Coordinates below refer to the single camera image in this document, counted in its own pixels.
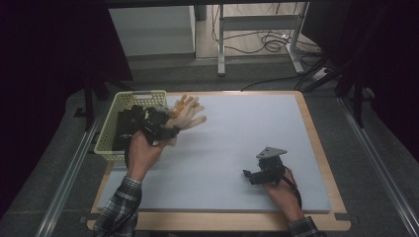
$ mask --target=robotic hand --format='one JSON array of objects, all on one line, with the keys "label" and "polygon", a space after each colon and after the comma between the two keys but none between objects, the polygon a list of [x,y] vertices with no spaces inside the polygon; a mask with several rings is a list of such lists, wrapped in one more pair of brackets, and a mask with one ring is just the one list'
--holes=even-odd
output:
[{"label": "robotic hand", "polygon": [[[204,107],[198,102],[198,97],[187,97],[183,95],[181,100],[176,101],[172,114],[164,125],[165,128],[178,128],[186,130],[197,126],[207,120],[206,116],[194,118],[195,115],[204,110]],[[169,140],[168,145],[175,146],[177,137]]]}]

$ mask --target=floor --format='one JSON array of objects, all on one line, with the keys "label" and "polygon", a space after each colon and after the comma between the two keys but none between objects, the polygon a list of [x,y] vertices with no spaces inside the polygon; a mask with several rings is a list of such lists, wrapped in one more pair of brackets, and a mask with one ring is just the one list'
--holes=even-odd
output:
[{"label": "floor", "polygon": [[[268,11],[269,6],[261,8],[260,11]],[[236,5],[231,8],[231,11],[235,9],[238,12]],[[238,9],[247,14],[241,5]],[[250,45],[243,48],[245,50],[258,48]],[[216,42],[213,41],[212,47],[216,47]],[[135,90],[158,88],[168,92],[227,91],[241,90],[245,87],[247,90],[286,91],[293,90],[301,79],[294,77],[293,66],[287,56],[261,54],[261,57],[248,57],[247,54],[233,54],[236,53],[233,51],[230,53],[231,57],[227,58],[227,73],[222,78],[216,74],[217,63],[214,60],[216,50],[215,54],[200,54],[201,58],[198,60],[189,56],[132,57],[128,59],[128,63],[134,82],[129,85]],[[352,222],[349,231],[329,231],[328,236],[411,236],[394,207],[394,202],[388,197],[361,141],[351,128],[347,115],[336,100],[333,93],[335,85],[336,81],[331,81],[313,92],[304,93],[310,115]],[[107,86],[112,93],[121,90],[113,85]],[[97,109],[101,103],[95,99],[95,108]],[[1,219],[0,236],[34,236],[40,228],[63,174],[71,164],[79,142],[85,135],[85,119],[74,116],[75,112],[83,107],[82,91],[68,98],[65,116],[48,149],[9,211]],[[363,119],[366,125],[365,131],[381,156],[382,163],[389,168],[391,177],[413,211],[419,212],[417,186],[419,164],[377,118],[368,103],[364,103]],[[68,188],[68,198],[64,200],[63,210],[53,223],[51,236],[91,236],[85,220],[92,218],[89,216],[90,208],[107,165],[102,157],[93,152],[93,147],[94,144],[89,145],[89,150],[76,174],[74,185]],[[284,233],[152,232],[151,236],[173,236],[173,234],[181,237],[270,237]]]}]

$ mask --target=plaid shirt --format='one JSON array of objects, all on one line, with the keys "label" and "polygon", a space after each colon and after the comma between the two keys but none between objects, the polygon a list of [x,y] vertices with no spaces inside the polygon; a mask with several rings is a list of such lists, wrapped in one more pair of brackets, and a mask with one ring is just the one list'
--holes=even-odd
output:
[{"label": "plaid shirt", "polygon": [[[141,182],[133,180],[127,176],[124,177],[123,183],[111,197],[104,211],[93,227],[93,236],[106,236],[116,224],[123,218],[127,217],[132,211],[133,216],[121,226],[113,236],[131,237],[138,218],[136,211],[141,202]],[[305,219],[291,222],[288,224],[290,233],[294,237],[321,237],[326,236],[317,230],[310,216]]]},{"label": "plaid shirt", "polygon": [[116,225],[133,212],[133,216],[125,221],[112,236],[130,237],[134,236],[138,212],[136,211],[141,202],[141,182],[127,176],[105,206],[99,219],[93,227],[93,236],[107,236]]}]

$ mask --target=wooden frame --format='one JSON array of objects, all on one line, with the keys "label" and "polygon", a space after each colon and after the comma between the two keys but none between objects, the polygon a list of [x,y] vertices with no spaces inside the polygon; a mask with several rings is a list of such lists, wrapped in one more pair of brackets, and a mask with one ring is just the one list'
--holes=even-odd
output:
[{"label": "wooden frame", "polygon": [[[335,179],[318,138],[316,129],[311,120],[308,107],[302,93],[296,91],[260,91],[260,92],[188,92],[168,93],[170,96],[182,96],[184,94],[199,95],[295,95],[299,110],[305,123],[308,137],[311,141],[313,152],[317,159],[322,174],[330,203],[331,210],[328,213],[309,214],[319,230],[324,231],[347,231],[351,228],[350,220],[339,220],[336,214],[347,214],[345,205],[336,186]],[[102,191],[108,182],[113,162],[108,164],[102,184],[98,190],[95,202],[91,209],[92,214],[101,212],[97,203]],[[95,220],[88,220],[87,226],[92,229]],[[157,231],[287,231],[287,221],[280,213],[226,213],[226,212],[140,212],[136,230]]]}]

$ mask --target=aluminum rail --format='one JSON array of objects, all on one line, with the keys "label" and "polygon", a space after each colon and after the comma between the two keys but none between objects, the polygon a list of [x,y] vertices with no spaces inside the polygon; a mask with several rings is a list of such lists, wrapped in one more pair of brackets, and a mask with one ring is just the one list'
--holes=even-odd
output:
[{"label": "aluminum rail", "polygon": [[71,188],[73,187],[74,181],[77,177],[77,174],[80,170],[80,167],[84,161],[84,157],[89,149],[89,145],[95,136],[95,131],[98,128],[100,121],[103,119],[105,114],[105,102],[99,104],[98,116],[94,120],[89,131],[85,132],[79,146],[77,147],[76,152],[74,153],[73,158],[65,172],[61,183],[59,184],[54,197],[52,198],[51,204],[49,205],[43,220],[41,222],[40,228],[37,231],[35,236],[37,237],[47,237],[51,236],[55,225],[58,221],[59,215],[61,214],[65,202],[67,201],[68,195],[70,194]]},{"label": "aluminum rail", "polygon": [[385,191],[387,192],[388,197],[393,203],[395,209],[400,215],[401,220],[407,228],[410,236],[418,237],[419,236],[419,222],[414,212],[413,208],[410,206],[404,194],[397,187],[395,181],[391,178],[390,173],[382,162],[379,154],[374,147],[373,143],[370,141],[367,133],[364,129],[358,126],[358,123],[354,120],[352,116],[352,109],[349,105],[349,102],[346,99],[338,98],[339,103],[342,105],[342,108],[345,112],[346,118],[349,121],[352,129],[355,131],[357,138],[362,144],[364,150],[367,153],[367,156],[372,163],[374,169],[376,170],[377,176],[384,186]]}]

